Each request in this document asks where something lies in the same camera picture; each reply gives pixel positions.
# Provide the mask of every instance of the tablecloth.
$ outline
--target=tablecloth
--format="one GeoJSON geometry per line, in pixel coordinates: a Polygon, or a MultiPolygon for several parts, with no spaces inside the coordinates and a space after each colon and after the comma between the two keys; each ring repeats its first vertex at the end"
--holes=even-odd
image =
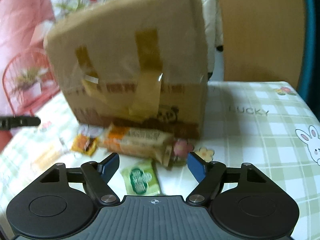
{"type": "MultiPolygon", "coordinates": [[[[0,223],[10,237],[5,209],[34,179],[31,161],[49,143],[58,145],[63,141],[70,148],[79,128],[62,93],[37,115],[43,123],[50,124],[46,130],[23,128],[0,155],[0,223]]],[[[288,83],[209,82],[203,136],[192,143],[195,150],[214,151],[213,159],[228,167],[240,167],[243,162],[257,166],[298,203],[300,217],[292,237],[318,240],[320,154],[315,154],[320,148],[318,131],[318,120],[288,83]]],[[[99,162],[108,154],[102,148],[91,158],[69,152],[55,162],[64,162],[67,168],[79,167],[89,160],[99,162]]],[[[121,155],[119,170],[137,161],[121,155]]],[[[108,185],[122,199],[126,192],[119,170],[108,185]]],[[[157,174],[163,194],[185,198],[197,185],[186,166],[169,171],[158,165],[157,174]]],[[[81,185],[71,186],[83,190],[81,185]]],[[[226,184],[224,190],[235,186],[226,184]]]]}

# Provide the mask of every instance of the metal screw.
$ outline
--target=metal screw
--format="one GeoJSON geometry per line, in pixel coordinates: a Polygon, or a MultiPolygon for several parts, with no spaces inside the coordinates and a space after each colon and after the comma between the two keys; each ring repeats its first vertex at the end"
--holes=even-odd
{"type": "Polygon", "coordinates": [[[117,200],[116,196],[114,195],[104,195],[101,197],[101,200],[105,203],[111,203],[117,200]]]}
{"type": "Polygon", "coordinates": [[[204,196],[198,195],[198,194],[192,195],[189,197],[189,200],[193,203],[199,203],[199,202],[204,201],[204,196]]]}

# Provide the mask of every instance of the green wrapper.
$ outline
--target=green wrapper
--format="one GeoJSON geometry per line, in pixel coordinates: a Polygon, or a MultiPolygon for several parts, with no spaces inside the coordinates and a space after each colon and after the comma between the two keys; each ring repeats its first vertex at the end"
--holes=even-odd
{"type": "Polygon", "coordinates": [[[136,163],[121,171],[128,195],[153,196],[160,194],[160,186],[152,167],[152,160],[136,163]]]}

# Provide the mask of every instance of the small yellow package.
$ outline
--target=small yellow package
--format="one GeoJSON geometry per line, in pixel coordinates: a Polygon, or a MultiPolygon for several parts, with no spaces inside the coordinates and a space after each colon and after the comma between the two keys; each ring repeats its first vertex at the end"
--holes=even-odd
{"type": "Polygon", "coordinates": [[[70,150],[91,156],[95,152],[97,144],[97,138],[90,138],[89,136],[78,134],[70,150]]]}

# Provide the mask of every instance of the crosshair marking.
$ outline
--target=crosshair marking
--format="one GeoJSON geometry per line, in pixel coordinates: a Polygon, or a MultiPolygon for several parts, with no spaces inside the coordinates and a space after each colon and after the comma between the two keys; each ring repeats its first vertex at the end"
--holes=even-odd
{"type": "Polygon", "coordinates": [[[149,202],[151,202],[152,204],[158,204],[159,202],[161,202],[161,201],[159,201],[159,200],[157,200],[157,199],[153,199],[153,200],[151,200],[151,201],[149,201],[149,202]]]}

